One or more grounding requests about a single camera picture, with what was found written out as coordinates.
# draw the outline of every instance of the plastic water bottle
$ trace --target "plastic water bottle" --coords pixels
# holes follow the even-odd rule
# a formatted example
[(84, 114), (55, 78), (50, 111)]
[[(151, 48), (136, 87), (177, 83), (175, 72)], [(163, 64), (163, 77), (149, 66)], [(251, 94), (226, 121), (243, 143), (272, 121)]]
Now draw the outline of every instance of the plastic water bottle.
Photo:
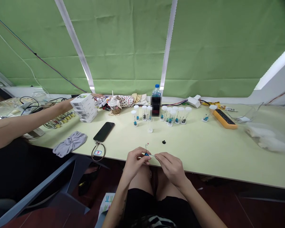
[(159, 84), (156, 84), (155, 89), (153, 90), (151, 96), (152, 116), (159, 117), (161, 105), (162, 105), (162, 93), (159, 90)]

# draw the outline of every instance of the human hand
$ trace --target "human hand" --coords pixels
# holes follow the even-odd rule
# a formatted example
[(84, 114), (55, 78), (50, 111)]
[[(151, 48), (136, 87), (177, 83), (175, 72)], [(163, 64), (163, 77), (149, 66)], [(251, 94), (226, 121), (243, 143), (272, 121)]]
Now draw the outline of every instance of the human hand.
[(179, 158), (167, 152), (155, 154), (154, 156), (161, 164), (162, 170), (172, 184), (176, 187), (181, 187), (182, 184), (187, 182), (183, 163)]
[(146, 165), (150, 165), (149, 160), (151, 159), (150, 156), (145, 156), (146, 149), (142, 147), (138, 147), (133, 151), (128, 153), (128, 157), (126, 160), (126, 165), (123, 169), (122, 178), (128, 184), (131, 180), (136, 176), (138, 173), (139, 168), (145, 163)]
[(100, 94), (100, 93), (92, 93), (92, 96), (93, 96), (94, 98), (105, 98), (105, 95)]

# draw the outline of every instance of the black shorts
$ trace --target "black shorts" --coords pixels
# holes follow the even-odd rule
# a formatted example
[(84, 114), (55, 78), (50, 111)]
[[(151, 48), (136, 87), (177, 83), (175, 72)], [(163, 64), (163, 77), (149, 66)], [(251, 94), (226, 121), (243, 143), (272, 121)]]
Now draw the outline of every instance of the black shorts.
[(154, 196), (144, 190), (138, 188), (128, 190), (124, 223), (133, 224), (135, 220), (147, 215), (157, 215), (169, 219), (178, 228), (200, 227), (187, 201), (171, 196), (167, 196), (162, 201), (156, 201)]

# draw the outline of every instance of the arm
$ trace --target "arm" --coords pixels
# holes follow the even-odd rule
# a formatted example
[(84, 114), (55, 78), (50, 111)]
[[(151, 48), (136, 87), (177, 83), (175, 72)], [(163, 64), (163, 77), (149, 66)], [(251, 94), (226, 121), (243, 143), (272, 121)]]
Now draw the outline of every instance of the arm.
[(144, 156), (146, 150), (142, 147), (138, 147), (133, 151), (128, 153), (126, 165), (123, 169), (123, 174), (121, 176), (120, 182), (117, 187), (113, 202), (109, 208), (109, 211), (104, 219), (102, 228), (113, 228), (116, 227), (123, 214), (126, 205), (126, 198), (128, 194), (128, 188), (131, 180), (136, 176), (139, 168), (142, 164), (149, 165), (148, 160), (151, 159), (150, 156)]
[(196, 191), (191, 181), (185, 176), (183, 164), (179, 158), (166, 152), (155, 154), (155, 158), (161, 164), (170, 182), (174, 184), (187, 199), (202, 227), (226, 227), (223, 221)]
[(72, 109), (70, 100), (27, 116), (0, 119), (0, 148), (10, 144), (14, 139), (40, 127), (48, 121)]

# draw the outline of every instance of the stack of white boxes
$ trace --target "stack of white boxes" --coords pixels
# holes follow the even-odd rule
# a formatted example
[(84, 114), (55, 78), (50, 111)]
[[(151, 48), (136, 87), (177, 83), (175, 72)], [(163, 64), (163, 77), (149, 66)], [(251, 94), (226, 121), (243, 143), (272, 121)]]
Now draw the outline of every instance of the stack of white boxes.
[(97, 108), (95, 107), (93, 96), (90, 93), (83, 93), (70, 103), (80, 117), (80, 121), (83, 123), (91, 123), (97, 116)]

